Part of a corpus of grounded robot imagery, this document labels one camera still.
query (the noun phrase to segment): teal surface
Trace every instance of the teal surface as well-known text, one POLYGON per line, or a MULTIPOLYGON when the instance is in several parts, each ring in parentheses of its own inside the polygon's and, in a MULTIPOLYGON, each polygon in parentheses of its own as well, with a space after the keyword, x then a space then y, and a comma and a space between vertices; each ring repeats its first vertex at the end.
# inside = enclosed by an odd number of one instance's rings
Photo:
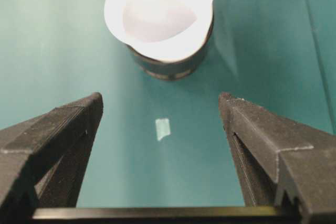
POLYGON ((311 28, 336 133, 336 0, 307 0, 311 28))
POLYGON ((78 207, 242 205, 218 115, 222 91, 332 132, 335 45, 321 44, 330 66, 321 67, 307 0, 215 0, 206 58, 177 82, 140 70, 109 33, 104 1, 0 0, 0 128, 103 95, 78 207), (159 142, 160 118, 171 135, 159 142))

